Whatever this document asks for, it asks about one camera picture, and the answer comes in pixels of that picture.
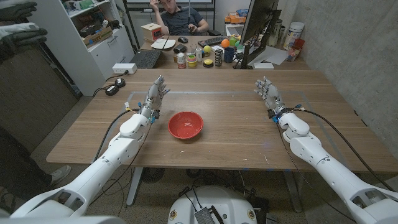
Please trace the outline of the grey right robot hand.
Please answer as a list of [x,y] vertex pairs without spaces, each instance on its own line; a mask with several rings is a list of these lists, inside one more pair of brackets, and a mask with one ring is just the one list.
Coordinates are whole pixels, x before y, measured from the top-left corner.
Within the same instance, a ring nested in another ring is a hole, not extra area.
[[287,109],[277,87],[266,77],[255,82],[257,89],[254,90],[263,100],[268,109],[269,118],[280,118]]

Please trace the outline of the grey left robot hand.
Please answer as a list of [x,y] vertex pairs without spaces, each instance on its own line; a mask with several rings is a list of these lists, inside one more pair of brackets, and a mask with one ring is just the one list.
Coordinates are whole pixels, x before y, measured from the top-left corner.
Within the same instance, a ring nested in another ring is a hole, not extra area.
[[150,86],[146,97],[144,98],[140,114],[148,119],[155,111],[160,109],[163,97],[170,91],[169,89],[166,89],[164,81],[164,77],[160,75]]

